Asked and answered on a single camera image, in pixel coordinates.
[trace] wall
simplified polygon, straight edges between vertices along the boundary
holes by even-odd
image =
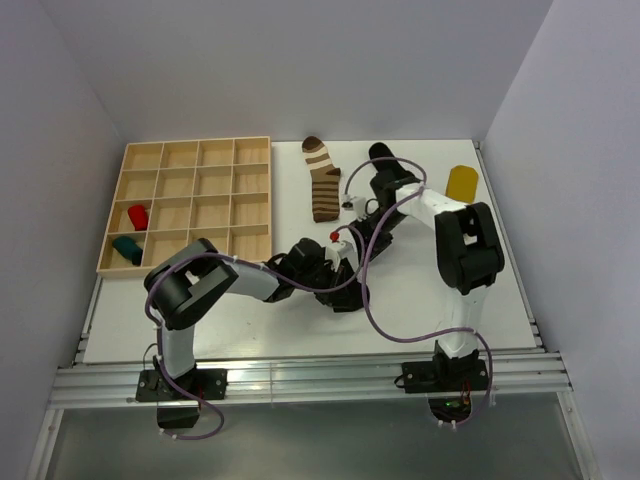
[[[128,140],[484,138],[551,0],[42,0]]]
[[[484,152],[606,478],[640,471],[640,4],[556,0]]]
[[[120,142],[46,13],[0,0],[0,476],[26,472],[79,340]]]

